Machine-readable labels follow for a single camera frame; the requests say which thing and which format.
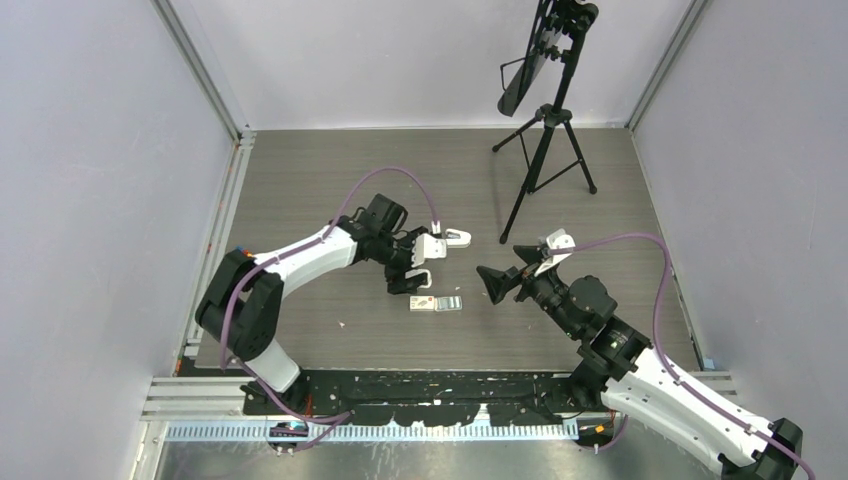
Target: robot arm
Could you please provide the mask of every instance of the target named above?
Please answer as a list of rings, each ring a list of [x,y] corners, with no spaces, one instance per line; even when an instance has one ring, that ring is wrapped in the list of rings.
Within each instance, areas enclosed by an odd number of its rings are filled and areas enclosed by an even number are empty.
[[[288,295],[332,270],[360,261],[374,260],[384,266],[391,294],[415,293],[427,288],[432,276],[418,268],[426,260],[444,258],[448,248],[467,247],[468,233],[447,229],[431,234],[425,227],[402,232],[408,212],[383,195],[376,195],[368,208],[353,217],[341,217],[323,242],[266,267],[250,280],[246,300],[236,304],[227,347],[277,392],[286,391],[300,374],[300,367],[274,339],[280,305]],[[195,321],[220,341],[224,312],[236,284],[257,264],[294,251],[321,238],[318,233],[287,247],[257,255],[236,249],[224,256],[196,312]]]
[[[573,247],[559,230],[540,246],[516,246],[528,263],[521,270],[478,267],[489,297],[498,303],[515,287],[515,301],[532,298],[572,340],[580,342],[583,362],[575,370],[572,398],[584,407],[603,404],[633,417],[671,439],[713,472],[731,479],[789,479],[796,464],[755,435],[755,430],[800,454],[802,431],[789,420],[774,423],[734,405],[677,368],[675,380],[666,371],[651,341],[614,315],[617,303],[595,277],[564,284],[556,267],[570,254],[548,255],[548,249]],[[742,420],[739,427],[708,407],[682,383],[722,410]]]

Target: gray wooden table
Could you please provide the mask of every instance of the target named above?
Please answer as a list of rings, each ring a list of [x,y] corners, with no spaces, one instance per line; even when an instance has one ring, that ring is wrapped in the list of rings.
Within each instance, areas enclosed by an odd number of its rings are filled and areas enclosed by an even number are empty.
[[[510,236],[498,244],[526,172],[514,141],[499,153],[491,146],[508,130],[348,130],[261,132],[230,235],[230,246],[269,251],[300,240],[332,218],[354,183],[386,165],[407,167],[435,198],[443,227],[473,235],[467,249],[426,266],[434,275],[432,295],[461,295],[461,312],[412,313],[405,296],[386,294],[382,267],[368,262],[332,272],[289,297],[277,339],[300,365],[310,368],[572,370],[580,362],[570,341],[530,302],[492,306],[475,267],[518,265],[512,244],[532,244],[563,227],[576,242],[609,235],[657,233],[657,221],[628,131],[578,130],[598,185],[590,195],[579,169],[525,199]],[[526,135],[535,148],[540,130]],[[574,160],[558,132],[542,179]],[[382,193],[410,212],[408,228],[429,225],[426,202],[411,181],[388,173],[369,181],[354,197],[366,206]],[[575,254],[559,268],[563,281],[592,274],[618,301],[618,315],[650,336],[651,309],[662,255],[636,240]],[[689,370],[697,369],[677,294],[664,299],[663,344]],[[218,361],[208,335],[198,366]]]

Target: black mount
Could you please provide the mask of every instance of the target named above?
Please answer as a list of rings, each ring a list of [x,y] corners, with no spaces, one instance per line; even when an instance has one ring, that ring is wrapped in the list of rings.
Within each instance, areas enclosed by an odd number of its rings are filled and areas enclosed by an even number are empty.
[[[386,290],[392,295],[414,294],[427,283],[425,273],[406,278],[412,268],[415,239],[428,232],[426,227],[401,230],[408,216],[406,208],[378,193],[367,208],[360,207],[353,217],[339,219],[339,228],[357,243],[353,263],[374,260],[383,265]]]
[[[255,267],[253,257],[241,249],[226,255],[218,265],[203,299],[194,312],[194,321],[221,341],[224,313],[236,284]],[[243,362],[258,357],[274,340],[280,303],[283,299],[283,281],[276,273],[262,270],[245,285],[250,291],[247,300],[238,300],[233,309],[227,348]]]
[[[589,173],[589,167],[586,164],[586,160],[583,158],[583,152],[580,150],[580,145],[577,143],[577,137],[574,135],[574,129],[571,127],[572,114],[569,110],[562,108],[565,96],[568,92],[568,87],[571,84],[571,79],[577,68],[580,52],[583,49],[586,32],[595,21],[595,18],[597,18],[598,9],[592,4],[578,4],[571,0],[554,2],[554,6],[550,13],[546,13],[542,6],[543,2],[540,1],[540,7],[537,9],[537,19],[536,22],[534,22],[534,25],[541,25],[541,29],[554,30],[557,32],[561,31],[563,34],[571,37],[572,43],[571,47],[567,51],[559,50],[555,46],[547,46],[542,43],[537,43],[535,46],[531,46],[525,59],[535,54],[545,56],[546,58],[558,59],[564,63],[562,78],[560,79],[559,89],[557,90],[554,103],[542,105],[538,110],[536,110],[536,114],[532,119],[506,137],[503,141],[492,147],[492,151],[497,152],[501,149],[501,147],[518,137],[521,140],[521,149],[524,152],[524,162],[527,164],[527,175],[524,177],[524,182],[521,185],[521,191],[518,194],[518,198],[515,200],[512,212],[509,215],[509,220],[501,234],[501,244],[505,244],[509,239],[509,233],[512,230],[512,225],[515,222],[516,216],[518,216],[518,210],[521,208],[521,202],[524,200],[524,195],[532,195],[533,193],[541,190],[542,187],[553,182],[573,167],[580,165],[580,168],[583,170],[583,175],[586,177],[586,182],[589,184],[589,193],[594,195],[598,192],[598,187],[596,187],[595,183],[592,181],[592,175]],[[536,31],[534,31],[531,35],[531,45],[534,38],[541,38]],[[503,74],[503,67],[508,64],[509,63],[501,66],[501,74]],[[521,83],[524,82],[523,76],[524,72],[522,71],[520,79]],[[536,147],[536,153],[533,155],[533,161],[531,162],[527,155],[527,146],[524,142],[524,132],[541,121],[544,121],[544,132],[542,133],[542,138],[539,140],[539,145]],[[548,147],[551,144],[554,129],[559,125],[563,125],[565,127],[565,131],[571,141],[571,146],[574,148],[577,160],[551,176],[551,178],[545,180],[541,184],[538,184],[539,174],[541,173],[542,166],[545,163],[545,156],[548,153]]]

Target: metal floor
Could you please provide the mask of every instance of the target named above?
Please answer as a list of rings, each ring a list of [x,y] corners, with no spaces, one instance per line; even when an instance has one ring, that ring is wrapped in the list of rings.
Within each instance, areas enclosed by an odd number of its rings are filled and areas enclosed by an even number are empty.
[[[598,455],[571,442],[327,444],[276,456],[264,443],[168,443],[157,480],[716,480],[685,450],[632,421]]]
[[[300,240],[330,220],[354,183],[370,170],[407,167],[436,201],[443,228],[470,232],[467,249],[431,261],[432,295],[461,295],[461,312],[412,313],[405,296],[385,291],[382,267],[365,262],[333,272],[298,290],[282,308],[277,338],[289,355],[311,368],[503,369],[569,371],[580,362],[570,341],[532,302],[492,306],[475,267],[505,269],[520,260],[498,244],[526,167],[516,139],[497,154],[491,146],[509,134],[499,129],[347,130],[261,132],[250,157],[230,234],[230,247],[274,250]],[[541,130],[525,135],[535,148]],[[657,221],[630,133],[577,130],[598,194],[590,195],[579,168],[522,205],[509,245],[533,244],[563,227],[579,244],[609,235],[657,233]],[[574,160],[557,132],[542,173],[547,178]],[[373,178],[348,213],[375,193],[405,206],[406,228],[430,223],[426,202],[407,178],[390,172]],[[662,268],[662,254],[645,241],[629,241],[575,254],[559,273],[563,281],[592,274],[618,301],[617,314],[646,335]],[[663,307],[663,344],[669,356],[697,370],[695,353],[674,289]],[[218,362],[218,344],[204,336],[197,366]]]

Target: small white object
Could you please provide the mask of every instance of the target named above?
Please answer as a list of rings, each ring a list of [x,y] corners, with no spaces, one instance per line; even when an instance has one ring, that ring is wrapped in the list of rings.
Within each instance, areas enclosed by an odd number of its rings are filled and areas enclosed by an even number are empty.
[[[417,267],[423,265],[426,260],[447,256],[447,241],[428,233],[422,233],[415,239],[415,245],[412,247],[412,266]]]
[[[436,298],[437,312],[449,312],[451,310],[462,310],[462,297],[454,295],[452,297]]]
[[[285,392],[300,375],[300,367],[276,339],[259,356],[244,363],[276,392]]]
[[[565,233],[565,230],[560,228],[556,232],[548,235],[545,239],[545,245],[547,245],[550,249],[558,249],[558,248],[573,248],[575,246],[574,239],[571,238],[571,235]],[[570,253],[561,253],[558,255],[553,255],[548,257],[539,268],[536,269],[535,275],[538,277],[540,274],[544,273],[547,270],[558,265],[561,261],[570,257]]]
[[[427,274],[427,283],[419,286],[418,288],[430,288],[433,285],[433,274],[430,273],[430,270],[427,270],[426,268],[416,268],[416,269],[410,270],[410,271],[406,272],[406,274],[404,275],[404,278],[412,278],[412,277],[414,277],[418,274],[421,274],[421,273]]]
[[[471,234],[455,228],[445,229],[445,243],[448,248],[466,248],[471,245]]]
[[[409,297],[409,310],[412,312],[449,312],[462,310],[462,297],[430,297],[413,295]]]
[[[435,309],[436,297],[425,297],[421,295],[413,295],[409,297],[409,311],[411,312],[432,312]]]

